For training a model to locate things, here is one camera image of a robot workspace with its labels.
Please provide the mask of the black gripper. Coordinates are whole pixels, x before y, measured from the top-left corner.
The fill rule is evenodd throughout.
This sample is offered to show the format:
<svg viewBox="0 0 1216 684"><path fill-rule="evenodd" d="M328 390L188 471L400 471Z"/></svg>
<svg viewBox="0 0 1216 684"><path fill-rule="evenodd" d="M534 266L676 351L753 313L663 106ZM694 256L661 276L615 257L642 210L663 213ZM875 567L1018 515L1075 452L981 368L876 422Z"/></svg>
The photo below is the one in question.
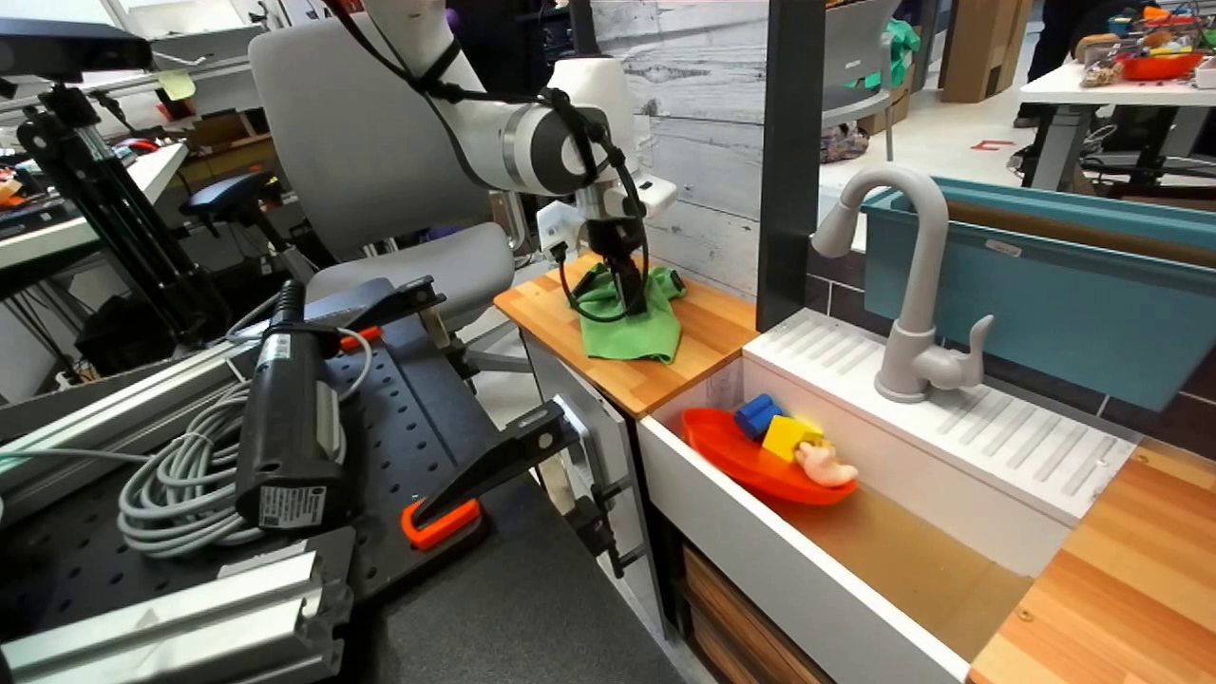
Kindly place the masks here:
<svg viewBox="0 0 1216 684"><path fill-rule="evenodd" d="M613 266L596 266L596 315L642 315L646 313L646 229L629 215L592 219L589 251L605 262L629 262L618 276Z"/></svg>

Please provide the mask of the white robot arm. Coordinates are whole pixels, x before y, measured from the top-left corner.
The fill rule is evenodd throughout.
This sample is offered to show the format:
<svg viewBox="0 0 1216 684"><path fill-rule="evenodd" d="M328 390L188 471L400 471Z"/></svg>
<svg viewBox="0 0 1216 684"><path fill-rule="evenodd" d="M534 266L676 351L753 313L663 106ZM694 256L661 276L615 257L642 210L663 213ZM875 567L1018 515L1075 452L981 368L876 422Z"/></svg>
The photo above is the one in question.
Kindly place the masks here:
<svg viewBox="0 0 1216 684"><path fill-rule="evenodd" d="M646 200L633 168L633 100L613 55L562 55L538 96L482 87L445 19L445 0L366 0L400 76L434 106L456 154L491 188L553 196L615 273L623 313L646 313Z"/></svg>

